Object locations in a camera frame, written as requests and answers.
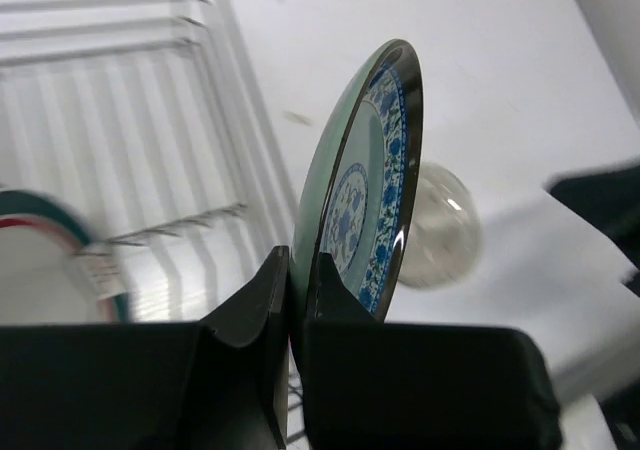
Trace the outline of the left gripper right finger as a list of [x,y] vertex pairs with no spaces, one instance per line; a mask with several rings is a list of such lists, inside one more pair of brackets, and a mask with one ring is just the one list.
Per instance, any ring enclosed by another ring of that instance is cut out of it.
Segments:
[[303,320],[376,322],[376,318],[346,288],[329,253],[312,260]]

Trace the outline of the clear glass plate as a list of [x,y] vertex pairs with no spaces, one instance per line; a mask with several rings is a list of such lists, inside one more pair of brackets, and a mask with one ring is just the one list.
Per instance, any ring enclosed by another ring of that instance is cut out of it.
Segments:
[[479,260],[481,223],[469,189],[447,168],[420,166],[399,280],[435,288],[463,279]]

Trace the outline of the blue floral plate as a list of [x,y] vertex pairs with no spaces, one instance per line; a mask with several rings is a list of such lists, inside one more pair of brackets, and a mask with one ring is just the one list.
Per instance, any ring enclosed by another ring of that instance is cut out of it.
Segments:
[[422,134],[419,59],[409,42],[393,39],[351,78],[313,155],[291,250],[297,311],[327,253],[358,302],[385,318],[408,241]]

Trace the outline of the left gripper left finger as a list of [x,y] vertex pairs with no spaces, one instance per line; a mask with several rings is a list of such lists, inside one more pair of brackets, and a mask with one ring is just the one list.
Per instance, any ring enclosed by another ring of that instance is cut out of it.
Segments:
[[261,336],[278,346],[287,343],[285,297],[289,248],[275,246],[254,275],[199,324],[219,342],[245,348]]

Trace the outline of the white plate teal rim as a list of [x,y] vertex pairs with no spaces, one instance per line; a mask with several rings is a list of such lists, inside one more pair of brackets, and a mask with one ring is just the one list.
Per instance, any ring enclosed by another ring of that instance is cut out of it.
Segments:
[[52,238],[79,264],[104,317],[131,320],[128,289],[111,246],[71,209],[41,192],[3,188],[1,227],[28,227]]

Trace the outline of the white plate orange sunburst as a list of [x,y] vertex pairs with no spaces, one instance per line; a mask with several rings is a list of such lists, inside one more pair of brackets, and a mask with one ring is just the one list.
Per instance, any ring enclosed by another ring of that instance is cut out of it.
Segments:
[[101,322],[76,261],[28,227],[1,227],[1,324]]

